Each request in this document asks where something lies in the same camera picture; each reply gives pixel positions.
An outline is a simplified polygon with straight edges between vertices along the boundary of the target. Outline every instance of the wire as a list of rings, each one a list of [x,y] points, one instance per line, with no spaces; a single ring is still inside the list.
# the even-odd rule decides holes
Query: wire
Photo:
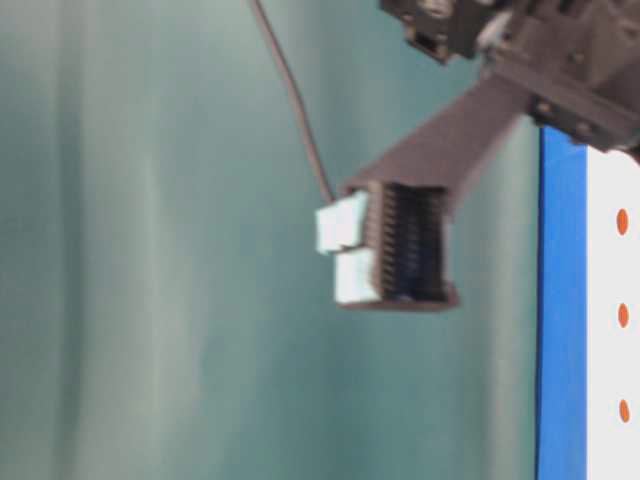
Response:
[[[248,0],[248,2],[254,16],[256,17],[258,25],[260,26],[260,30],[262,30],[265,43],[271,49],[276,66],[282,75],[282,80],[284,81],[289,98],[291,99],[296,121],[302,134],[302,141],[304,142],[307,157],[309,158],[309,163],[311,165],[311,170],[313,170],[318,185],[320,186],[320,191],[322,192],[325,200],[327,203],[332,203],[335,197],[331,190],[331,186],[329,185],[329,181],[327,180],[327,174],[324,170],[324,166],[322,165],[322,160],[320,159],[318,147],[313,137],[313,131],[311,130],[311,124],[309,123],[309,116],[307,115],[307,110],[305,108],[302,95],[300,94],[300,89],[298,88],[293,73],[291,72],[291,68],[287,63],[284,52],[280,47],[278,38],[271,27],[261,0]]]

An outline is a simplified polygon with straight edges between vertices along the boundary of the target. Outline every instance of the teal backdrop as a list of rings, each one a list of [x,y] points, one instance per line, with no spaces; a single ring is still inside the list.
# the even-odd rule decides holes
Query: teal backdrop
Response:
[[[477,75],[373,0],[265,5],[336,184]],[[0,13],[0,478],[533,478],[532,125],[456,218],[462,307],[347,312],[244,2]]]

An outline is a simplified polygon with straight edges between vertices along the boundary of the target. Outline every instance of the blue and white board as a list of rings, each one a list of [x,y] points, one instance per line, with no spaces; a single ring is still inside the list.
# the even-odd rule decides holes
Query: blue and white board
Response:
[[[640,167],[543,133],[538,480],[640,478]]]

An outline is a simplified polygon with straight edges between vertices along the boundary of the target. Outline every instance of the orange dot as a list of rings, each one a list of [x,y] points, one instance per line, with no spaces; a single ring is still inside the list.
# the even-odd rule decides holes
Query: orange dot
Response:
[[[620,233],[620,235],[627,233],[627,229],[629,228],[629,216],[624,208],[618,210],[616,222],[618,223],[618,233]]]
[[[629,404],[625,400],[620,402],[620,418],[624,423],[628,423],[631,420],[631,412],[629,411]]]
[[[624,303],[621,303],[618,307],[618,322],[622,328],[626,328],[629,325],[629,309]]]

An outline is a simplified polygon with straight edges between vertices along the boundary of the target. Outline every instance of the blue edge strip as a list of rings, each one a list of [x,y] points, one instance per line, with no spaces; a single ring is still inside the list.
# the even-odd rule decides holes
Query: blue edge strip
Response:
[[[587,475],[587,149],[541,134],[537,480]]]

